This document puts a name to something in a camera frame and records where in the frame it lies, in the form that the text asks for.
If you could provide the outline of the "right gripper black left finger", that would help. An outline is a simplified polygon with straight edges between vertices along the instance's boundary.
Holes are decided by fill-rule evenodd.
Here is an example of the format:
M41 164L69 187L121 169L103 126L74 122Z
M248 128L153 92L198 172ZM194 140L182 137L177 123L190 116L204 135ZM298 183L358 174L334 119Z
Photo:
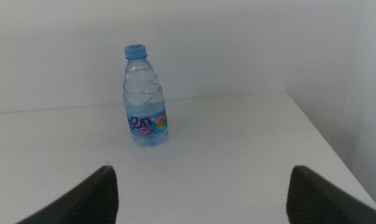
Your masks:
M118 185L112 166L102 166L72 190L19 224L116 222Z

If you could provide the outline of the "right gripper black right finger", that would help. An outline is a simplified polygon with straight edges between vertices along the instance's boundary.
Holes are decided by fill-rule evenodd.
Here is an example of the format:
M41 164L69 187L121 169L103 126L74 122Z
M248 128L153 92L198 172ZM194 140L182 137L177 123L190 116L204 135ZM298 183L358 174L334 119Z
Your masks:
M290 223L376 224L376 210L306 166L292 170L286 213Z

